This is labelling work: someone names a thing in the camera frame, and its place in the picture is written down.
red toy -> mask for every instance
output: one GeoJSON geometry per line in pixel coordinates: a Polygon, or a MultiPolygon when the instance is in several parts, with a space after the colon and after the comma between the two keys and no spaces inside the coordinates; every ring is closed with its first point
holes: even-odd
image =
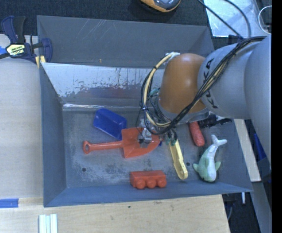
{"type": "Polygon", "coordinates": [[[130,172],[130,183],[137,189],[154,188],[155,186],[163,188],[167,185],[166,175],[160,170],[130,172]]]}
{"type": "Polygon", "coordinates": [[[204,146],[205,139],[204,139],[203,133],[200,130],[198,122],[195,121],[195,122],[189,123],[189,127],[190,127],[191,136],[196,146],[198,147],[204,146]]]}

orange toy brick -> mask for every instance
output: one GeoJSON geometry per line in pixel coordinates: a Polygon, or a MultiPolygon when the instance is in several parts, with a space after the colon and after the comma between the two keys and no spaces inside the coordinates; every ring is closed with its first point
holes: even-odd
{"type": "Polygon", "coordinates": [[[163,188],[167,185],[166,175],[161,170],[130,172],[130,183],[137,189],[163,188]]]}

orange toy shovel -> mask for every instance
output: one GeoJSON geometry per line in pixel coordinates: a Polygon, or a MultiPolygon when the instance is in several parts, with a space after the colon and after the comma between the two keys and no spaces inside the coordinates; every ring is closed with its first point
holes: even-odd
{"type": "Polygon", "coordinates": [[[160,143],[158,135],[152,135],[151,142],[146,148],[141,148],[138,140],[140,132],[143,128],[129,128],[122,130],[122,140],[116,142],[105,142],[92,144],[88,141],[83,142],[83,151],[85,154],[90,153],[94,150],[110,150],[123,148],[123,154],[125,158],[136,157],[144,155],[153,151],[160,143]]]}

white cable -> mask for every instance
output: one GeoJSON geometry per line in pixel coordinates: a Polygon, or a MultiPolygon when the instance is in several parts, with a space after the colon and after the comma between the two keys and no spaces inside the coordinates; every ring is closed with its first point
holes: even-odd
{"type": "Polygon", "coordinates": [[[258,15],[259,26],[260,26],[260,28],[261,28],[265,33],[267,33],[267,34],[271,34],[271,33],[269,33],[269,32],[267,32],[267,31],[264,30],[264,28],[263,28],[262,25],[261,25],[260,17],[261,17],[261,13],[262,13],[262,11],[263,11],[264,9],[271,8],[271,7],[272,7],[272,5],[266,6],[266,7],[262,8],[262,10],[260,10],[259,15],[258,15]]]}

white toy fish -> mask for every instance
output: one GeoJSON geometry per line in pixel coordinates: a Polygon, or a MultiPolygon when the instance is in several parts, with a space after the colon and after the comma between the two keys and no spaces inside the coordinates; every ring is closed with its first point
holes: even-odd
{"type": "Polygon", "coordinates": [[[221,162],[214,162],[215,153],[220,145],[226,144],[225,139],[218,140],[218,138],[211,135],[212,144],[206,149],[200,157],[198,164],[193,164],[193,168],[199,173],[200,177],[208,182],[214,182],[217,177],[217,170],[221,166],[221,162]]]}

